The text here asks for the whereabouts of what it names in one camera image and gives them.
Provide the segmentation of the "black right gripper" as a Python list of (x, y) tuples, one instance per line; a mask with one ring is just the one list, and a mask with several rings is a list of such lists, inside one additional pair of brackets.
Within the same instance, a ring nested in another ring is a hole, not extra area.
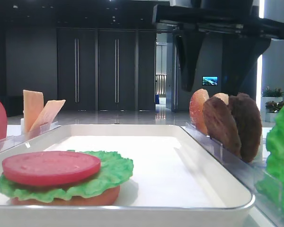
[(171, 0), (154, 6), (152, 23), (172, 27), (182, 90), (192, 91), (205, 36), (220, 34), (221, 91), (256, 96), (257, 60), (271, 40), (284, 40), (284, 23), (260, 18), (254, 9), (251, 0)]

